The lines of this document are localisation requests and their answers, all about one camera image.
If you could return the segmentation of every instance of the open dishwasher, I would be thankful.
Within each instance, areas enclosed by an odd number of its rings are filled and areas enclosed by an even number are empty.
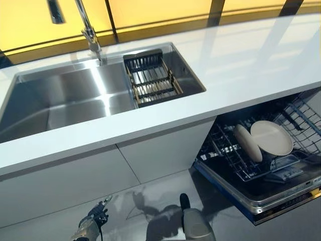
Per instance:
[[[320,89],[314,89],[220,115],[194,167],[254,225],[292,210],[321,196],[320,108]],[[291,153],[280,157],[262,152],[259,163],[249,157],[233,130],[237,124],[249,130],[261,120],[290,135]]]

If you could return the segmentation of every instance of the sink drainer basket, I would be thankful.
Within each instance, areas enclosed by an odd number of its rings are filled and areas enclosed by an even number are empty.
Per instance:
[[[183,93],[165,65],[161,49],[125,55],[124,63],[138,107],[164,102]]]

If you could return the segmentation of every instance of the plate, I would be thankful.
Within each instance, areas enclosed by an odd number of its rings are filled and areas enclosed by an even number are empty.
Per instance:
[[[234,136],[246,154],[254,162],[262,162],[263,157],[259,146],[254,141],[250,133],[240,124],[237,124],[233,130]]]
[[[288,155],[293,149],[290,135],[279,125],[266,120],[255,122],[251,126],[251,136],[264,151],[277,155]]]

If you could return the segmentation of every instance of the metal wire rack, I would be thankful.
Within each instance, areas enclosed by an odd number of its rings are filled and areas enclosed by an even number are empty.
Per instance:
[[[138,107],[182,94],[183,91],[163,61],[161,50],[124,56],[134,99]]]
[[[270,113],[265,116],[251,116],[239,120],[239,123],[250,129],[256,121],[268,120],[270,117]],[[203,145],[199,156],[203,160],[209,157],[224,156],[233,171],[247,182],[292,165],[299,160],[308,160],[312,155],[321,153],[321,117],[302,98],[297,97],[292,103],[289,103],[283,111],[276,115],[273,121],[290,134],[294,144],[291,154],[297,158],[297,161],[281,163],[278,160],[282,160],[282,158],[263,155],[263,161],[255,163],[235,139],[233,135],[235,126],[220,124],[213,125],[205,141],[207,143]]]

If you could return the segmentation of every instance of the stainless steel sink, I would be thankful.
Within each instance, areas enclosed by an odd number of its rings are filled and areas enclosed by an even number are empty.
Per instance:
[[[138,108],[123,56],[155,48],[183,90],[175,98],[205,91],[170,43],[107,56],[101,66],[87,60],[20,73],[0,121],[0,143]]]

